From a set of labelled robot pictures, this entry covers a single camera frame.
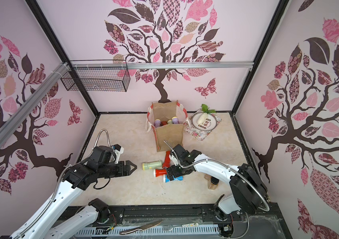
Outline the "blue flashlight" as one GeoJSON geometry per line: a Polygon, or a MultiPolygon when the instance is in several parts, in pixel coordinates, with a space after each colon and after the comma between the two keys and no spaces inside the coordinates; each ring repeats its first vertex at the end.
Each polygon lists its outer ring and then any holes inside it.
{"type": "Polygon", "coordinates": [[[163,176],[163,182],[164,183],[169,183],[169,182],[174,182],[174,181],[183,181],[183,176],[175,177],[172,180],[167,177],[167,175],[163,176]]]}

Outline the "purple flashlight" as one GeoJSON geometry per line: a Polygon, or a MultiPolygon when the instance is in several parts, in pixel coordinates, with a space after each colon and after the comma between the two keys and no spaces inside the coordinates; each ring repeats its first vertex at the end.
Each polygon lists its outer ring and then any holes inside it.
{"type": "Polygon", "coordinates": [[[172,120],[172,123],[173,123],[173,124],[179,124],[179,119],[178,119],[178,117],[173,117],[171,120],[172,120]]]}
{"type": "Polygon", "coordinates": [[[158,127],[160,127],[161,126],[161,121],[159,120],[159,119],[156,119],[155,121],[154,121],[154,127],[155,128],[158,128],[158,127]]]}

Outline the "brown jute tote bag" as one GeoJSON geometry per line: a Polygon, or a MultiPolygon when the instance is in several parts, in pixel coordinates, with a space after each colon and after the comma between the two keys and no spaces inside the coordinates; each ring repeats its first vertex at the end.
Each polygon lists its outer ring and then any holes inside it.
{"type": "Polygon", "coordinates": [[[168,142],[172,147],[180,144],[183,145],[184,123],[188,118],[187,110],[184,106],[176,101],[170,103],[153,103],[148,108],[146,118],[146,131],[153,131],[155,147],[157,152],[169,151],[170,148],[165,144],[168,142]],[[154,121],[171,120],[178,117],[179,124],[167,124],[158,128],[154,127],[154,121]]]}

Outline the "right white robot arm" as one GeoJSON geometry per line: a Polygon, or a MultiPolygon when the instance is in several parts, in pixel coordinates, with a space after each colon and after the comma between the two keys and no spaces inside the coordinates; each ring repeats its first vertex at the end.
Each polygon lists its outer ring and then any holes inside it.
{"type": "Polygon", "coordinates": [[[192,172],[200,172],[230,186],[231,193],[220,196],[214,204],[214,214],[218,220],[225,221],[235,212],[253,215],[257,211],[270,210],[266,199],[267,187],[248,164],[229,165],[212,159],[198,150],[189,152],[180,144],[173,147],[166,140],[163,142],[170,149],[169,158],[173,163],[166,169],[170,181],[192,172]]]}

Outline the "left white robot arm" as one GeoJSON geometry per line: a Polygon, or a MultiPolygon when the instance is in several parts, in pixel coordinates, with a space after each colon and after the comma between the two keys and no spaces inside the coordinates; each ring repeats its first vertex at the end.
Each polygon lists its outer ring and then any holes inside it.
{"type": "Polygon", "coordinates": [[[18,230],[11,239],[70,238],[76,232],[92,223],[106,223],[114,217],[109,206],[100,199],[94,199],[77,214],[54,226],[55,222],[88,187],[95,190],[99,179],[112,179],[131,175],[136,165],[121,161],[124,148],[118,144],[94,145],[90,155],[75,165],[67,167],[59,176],[52,195],[18,230]]]}

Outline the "spice jar black lid rear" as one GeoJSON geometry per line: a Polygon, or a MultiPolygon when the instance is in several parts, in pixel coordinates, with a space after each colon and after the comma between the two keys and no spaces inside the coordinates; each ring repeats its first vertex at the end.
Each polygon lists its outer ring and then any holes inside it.
{"type": "Polygon", "coordinates": [[[206,179],[207,181],[210,181],[210,179],[211,179],[211,175],[208,175],[208,174],[205,174],[204,175],[204,179],[206,179]]]}

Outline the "white toy radish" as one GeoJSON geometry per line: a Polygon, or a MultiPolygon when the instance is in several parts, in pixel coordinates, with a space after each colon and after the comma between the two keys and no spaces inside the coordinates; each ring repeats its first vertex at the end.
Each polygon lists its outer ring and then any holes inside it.
{"type": "Polygon", "coordinates": [[[210,109],[206,104],[202,104],[201,109],[202,109],[202,114],[197,121],[197,123],[200,125],[204,124],[204,122],[208,118],[208,115],[212,113],[216,113],[215,109],[210,109]]]}

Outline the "butter knife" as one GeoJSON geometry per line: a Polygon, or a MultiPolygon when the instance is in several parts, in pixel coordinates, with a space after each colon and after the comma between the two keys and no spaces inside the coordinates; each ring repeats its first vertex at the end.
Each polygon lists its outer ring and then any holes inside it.
{"type": "Polygon", "coordinates": [[[133,228],[133,229],[125,230],[125,231],[120,231],[119,234],[120,235],[128,235],[128,234],[132,234],[132,233],[136,233],[136,232],[146,231],[148,229],[151,229],[151,228],[154,228],[154,227],[160,225],[162,222],[163,222],[163,220],[157,220],[157,221],[151,222],[149,224],[139,226],[137,228],[133,228]]]}

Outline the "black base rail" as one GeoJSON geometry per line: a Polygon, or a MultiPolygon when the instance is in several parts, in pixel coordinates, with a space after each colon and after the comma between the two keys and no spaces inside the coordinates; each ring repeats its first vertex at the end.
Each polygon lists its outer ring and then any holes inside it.
{"type": "Polygon", "coordinates": [[[231,217],[218,215],[213,204],[183,204],[183,205],[135,205],[109,206],[109,218],[103,225],[123,225],[149,221],[154,219],[201,220],[203,223],[230,222],[231,217]]]}

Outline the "diagonal aluminium rail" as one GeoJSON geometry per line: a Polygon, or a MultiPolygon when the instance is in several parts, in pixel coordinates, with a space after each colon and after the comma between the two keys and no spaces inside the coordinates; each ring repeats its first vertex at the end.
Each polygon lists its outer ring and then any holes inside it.
{"type": "Polygon", "coordinates": [[[35,106],[42,100],[44,95],[69,71],[68,63],[61,63],[40,87],[18,108],[18,110],[0,127],[0,149],[3,144],[13,135],[23,120],[32,112],[35,106]]]}

